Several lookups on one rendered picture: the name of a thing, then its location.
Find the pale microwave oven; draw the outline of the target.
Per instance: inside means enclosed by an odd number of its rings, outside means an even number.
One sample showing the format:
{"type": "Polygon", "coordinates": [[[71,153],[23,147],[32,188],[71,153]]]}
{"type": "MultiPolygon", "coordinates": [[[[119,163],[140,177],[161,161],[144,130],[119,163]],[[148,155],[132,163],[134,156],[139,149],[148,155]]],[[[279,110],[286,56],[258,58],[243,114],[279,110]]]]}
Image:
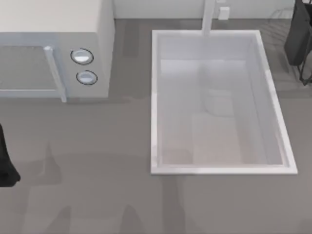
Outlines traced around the pale microwave oven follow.
{"type": "Polygon", "coordinates": [[[44,46],[54,49],[70,98],[107,98],[115,22],[113,0],[0,0],[0,98],[59,98],[44,46]],[[94,60],[72,61],[85,48],[94,60]],[[82,85],[76,74],[89,70],[98,80],[82,85]]]}

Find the white wall socket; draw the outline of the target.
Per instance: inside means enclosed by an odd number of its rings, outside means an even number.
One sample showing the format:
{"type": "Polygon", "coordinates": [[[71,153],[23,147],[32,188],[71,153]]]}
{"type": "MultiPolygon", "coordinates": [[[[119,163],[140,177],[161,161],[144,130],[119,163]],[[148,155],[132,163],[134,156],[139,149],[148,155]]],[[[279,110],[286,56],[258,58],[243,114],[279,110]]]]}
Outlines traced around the white wall socket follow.
{"type": "Polygon", "coordinates": [[[228,6],[220,7],[218,19],[219,20],[228,20],[229,17],[230,17],[230,7],[228,7],[228,6]]]}

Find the small microwave knob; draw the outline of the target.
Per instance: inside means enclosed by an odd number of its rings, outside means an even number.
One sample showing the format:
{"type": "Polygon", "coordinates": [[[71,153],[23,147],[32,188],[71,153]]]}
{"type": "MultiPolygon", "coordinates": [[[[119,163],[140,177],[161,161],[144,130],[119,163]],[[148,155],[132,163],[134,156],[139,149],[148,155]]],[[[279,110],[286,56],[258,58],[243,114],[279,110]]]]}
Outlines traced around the small microwave knob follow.
{"type": "Polygon", "coordinates": [[[85,70],[76,74],[76,80],[82,85],[94,85],[98,77],[94,72],[85,70]]]}

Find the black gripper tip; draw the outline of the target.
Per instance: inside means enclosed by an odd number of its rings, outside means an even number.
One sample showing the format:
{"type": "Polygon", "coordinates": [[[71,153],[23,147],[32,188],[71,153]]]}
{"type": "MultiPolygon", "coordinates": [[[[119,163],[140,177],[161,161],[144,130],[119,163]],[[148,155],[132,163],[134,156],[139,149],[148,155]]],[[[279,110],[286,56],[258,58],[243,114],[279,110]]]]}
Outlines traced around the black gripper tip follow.
{"type": "Polygon", "coordinates": [[[9,157],[3,127],[0,124],[0,188],[13,187],[20,180],[21,176],[9,157]]]}

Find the tall white tap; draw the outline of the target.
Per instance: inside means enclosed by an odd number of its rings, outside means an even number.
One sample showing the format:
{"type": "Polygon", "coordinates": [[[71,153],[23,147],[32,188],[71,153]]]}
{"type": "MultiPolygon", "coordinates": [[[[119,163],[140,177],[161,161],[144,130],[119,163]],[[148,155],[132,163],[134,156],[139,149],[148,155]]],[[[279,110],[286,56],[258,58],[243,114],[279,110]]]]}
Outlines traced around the tall white tap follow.
{"type": "Polygon", "coordinates": [[[201,29],[203,36],[208,36],[211,31],[214,10],[215,10],[215,0],[204,0],[202,29],[201,29]]]}

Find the large microwave knob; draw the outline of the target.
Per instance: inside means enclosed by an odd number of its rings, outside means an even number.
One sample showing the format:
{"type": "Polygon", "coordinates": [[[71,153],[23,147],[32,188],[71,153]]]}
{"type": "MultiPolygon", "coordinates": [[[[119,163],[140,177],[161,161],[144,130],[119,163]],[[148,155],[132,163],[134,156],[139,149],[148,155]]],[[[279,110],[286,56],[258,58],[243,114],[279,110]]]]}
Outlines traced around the large microwave knob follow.
{"type": "Polygon", "coordinates": [[[73,62],[79,65],[88,65],[94,60],[94,55],[92,52],[85,48],[72,50],[70,57],[73,62]]]}

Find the white sink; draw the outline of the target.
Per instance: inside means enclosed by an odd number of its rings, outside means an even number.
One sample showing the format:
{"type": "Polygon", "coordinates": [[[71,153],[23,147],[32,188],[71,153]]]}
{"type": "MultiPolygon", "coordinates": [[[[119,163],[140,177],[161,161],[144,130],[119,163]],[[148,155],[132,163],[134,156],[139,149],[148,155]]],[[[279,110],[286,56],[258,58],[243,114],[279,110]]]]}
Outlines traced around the white sink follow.
{"type": "Polygon", "coordinates": [[[258,30],[154,30],[151,78],[151,174],[298,173],[258,30]]]}

